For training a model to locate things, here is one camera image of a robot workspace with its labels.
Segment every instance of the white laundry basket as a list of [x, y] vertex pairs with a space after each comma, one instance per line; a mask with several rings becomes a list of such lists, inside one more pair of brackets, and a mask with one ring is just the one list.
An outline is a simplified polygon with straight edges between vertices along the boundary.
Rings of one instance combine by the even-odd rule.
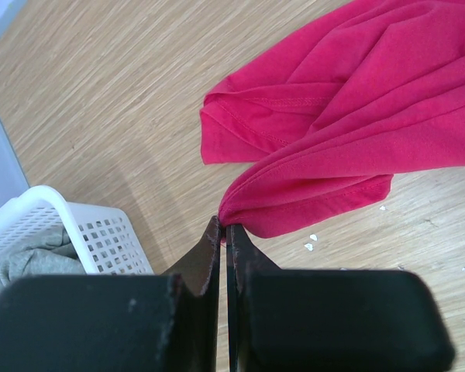
[[152, 274], [127, 215], [35, 186], [0, 208], [0, 254], [63, 226], [87, 274]]

